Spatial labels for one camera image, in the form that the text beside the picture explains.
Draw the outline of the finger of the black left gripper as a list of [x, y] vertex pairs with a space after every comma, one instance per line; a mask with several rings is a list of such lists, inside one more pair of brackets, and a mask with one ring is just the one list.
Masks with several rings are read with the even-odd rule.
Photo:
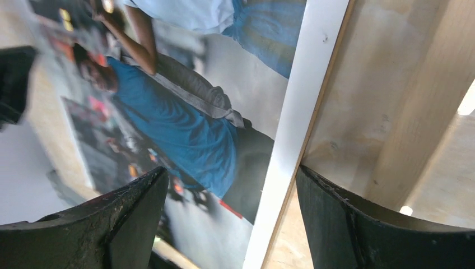
[[31, 45], [1, 49], [1, 128], [18, 125], [26, 107], [37, 50]]

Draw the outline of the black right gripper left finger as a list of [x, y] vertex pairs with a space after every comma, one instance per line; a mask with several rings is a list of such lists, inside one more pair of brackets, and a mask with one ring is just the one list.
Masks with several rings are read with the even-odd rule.
[[168, 183], [158, 167], [36, 222], [2, 225], [1, 267], [168, 268], [152, 251]]

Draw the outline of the printed colour photo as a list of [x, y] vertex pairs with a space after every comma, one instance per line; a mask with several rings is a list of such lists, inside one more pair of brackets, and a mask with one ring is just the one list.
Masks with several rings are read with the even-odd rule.
[[242, 268], [306, 1], [26, 1], [55, 80], [41, 140], [75, 190], [169, 170], [159, 241]]

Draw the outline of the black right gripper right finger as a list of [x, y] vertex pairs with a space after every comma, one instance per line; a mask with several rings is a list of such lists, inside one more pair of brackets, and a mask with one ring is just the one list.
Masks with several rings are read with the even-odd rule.
[[387, 209], [300, 166], [296, 188], [314, 268], [473, 268], [474, 230]]

